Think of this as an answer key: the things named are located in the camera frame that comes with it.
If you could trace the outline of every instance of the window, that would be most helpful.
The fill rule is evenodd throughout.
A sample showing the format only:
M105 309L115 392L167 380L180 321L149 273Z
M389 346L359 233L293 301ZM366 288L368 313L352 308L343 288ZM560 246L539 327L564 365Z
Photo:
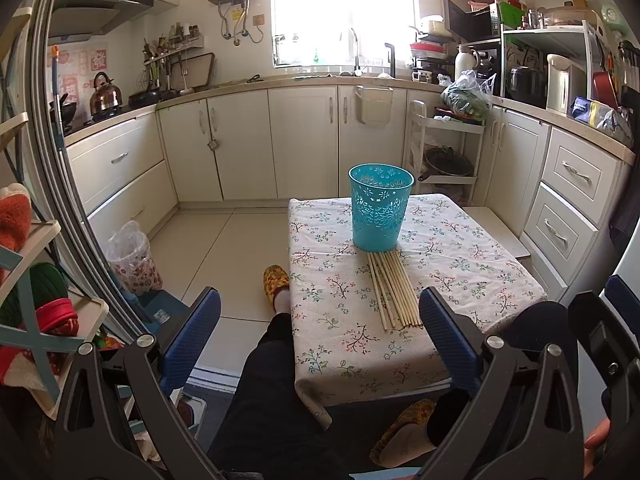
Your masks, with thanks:
M353 28L362 67L388 66L385 43L401 66L411 59L416 12L414 0L273 0L274 63L353 65Z

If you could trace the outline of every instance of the person's hand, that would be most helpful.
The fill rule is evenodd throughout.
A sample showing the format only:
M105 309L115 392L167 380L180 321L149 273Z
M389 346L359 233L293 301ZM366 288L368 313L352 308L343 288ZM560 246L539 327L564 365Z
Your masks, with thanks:
M604 444L609 436L610 420L605 418L598 427L591 432L584 443L584 476L593 471L593 461L596 458L598 448Z

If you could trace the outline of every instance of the range hood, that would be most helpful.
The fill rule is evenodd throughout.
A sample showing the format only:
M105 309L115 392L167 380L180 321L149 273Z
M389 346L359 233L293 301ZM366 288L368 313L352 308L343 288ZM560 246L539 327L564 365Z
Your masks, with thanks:
M54 0L49 44L87 41L149 12L154 0Z

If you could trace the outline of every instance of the teal plastic basket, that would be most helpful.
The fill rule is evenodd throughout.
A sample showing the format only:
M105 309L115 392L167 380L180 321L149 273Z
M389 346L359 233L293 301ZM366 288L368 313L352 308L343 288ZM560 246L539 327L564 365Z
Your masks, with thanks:
M387 164L361 164L349 171L353 243L367 253L396 246L414 176Z

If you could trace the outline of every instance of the green towel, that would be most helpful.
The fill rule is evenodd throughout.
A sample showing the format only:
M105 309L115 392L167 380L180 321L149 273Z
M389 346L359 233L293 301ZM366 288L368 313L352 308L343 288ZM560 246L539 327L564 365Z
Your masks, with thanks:
M36 309L60 298L68 298L66 282L56 267L48 262L35 264L29 269L33 305ZM17 327L22 323L22 312L18 301L18 289L12 291L0 307L0 324Z

